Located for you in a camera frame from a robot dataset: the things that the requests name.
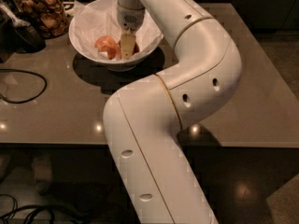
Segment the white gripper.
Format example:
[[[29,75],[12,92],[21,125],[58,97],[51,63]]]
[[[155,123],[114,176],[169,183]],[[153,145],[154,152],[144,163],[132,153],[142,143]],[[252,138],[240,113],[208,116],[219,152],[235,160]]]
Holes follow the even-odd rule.
[[[135,54],[135,33],[141,28],[145,17],[145,8],[142,4],[133,7],[117,5],[117,21],[121,28],[121,56],[124,60]]]

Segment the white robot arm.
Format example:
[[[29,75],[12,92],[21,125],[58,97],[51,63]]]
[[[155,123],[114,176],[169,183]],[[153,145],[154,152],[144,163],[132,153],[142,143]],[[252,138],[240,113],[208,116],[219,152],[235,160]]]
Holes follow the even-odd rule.
[[[242,62],[234,40],[193,0],[118,0],[145,8],[178,62],[119,90],[104,108],[108,146],[141,224],[218,224],[177,140],[233,96]]]

